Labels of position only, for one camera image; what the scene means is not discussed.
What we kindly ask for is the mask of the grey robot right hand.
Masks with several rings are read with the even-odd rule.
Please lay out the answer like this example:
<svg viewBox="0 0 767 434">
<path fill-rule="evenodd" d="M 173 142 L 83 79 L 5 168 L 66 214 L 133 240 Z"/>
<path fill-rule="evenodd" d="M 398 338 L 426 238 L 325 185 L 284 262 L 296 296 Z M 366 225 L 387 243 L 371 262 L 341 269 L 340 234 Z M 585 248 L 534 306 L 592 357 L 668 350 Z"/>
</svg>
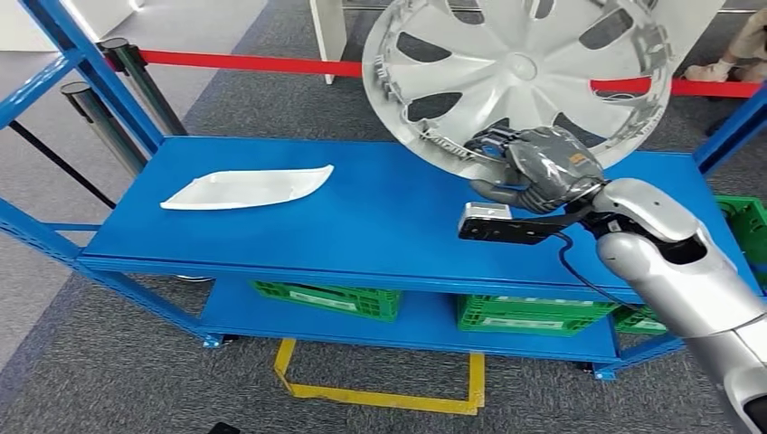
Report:
<svg viewBox="0 0 767 434">
<path fill-rule="evenodd" d="M 496 124 L 476 134 L 465 147 L 493 149 L 507 161 L 505 180 L 472 180 L 470 186 L 496 203 L 548 214 L 605 184 L 597 158 L 561 127 L 514 130 Z"/>
</svg>

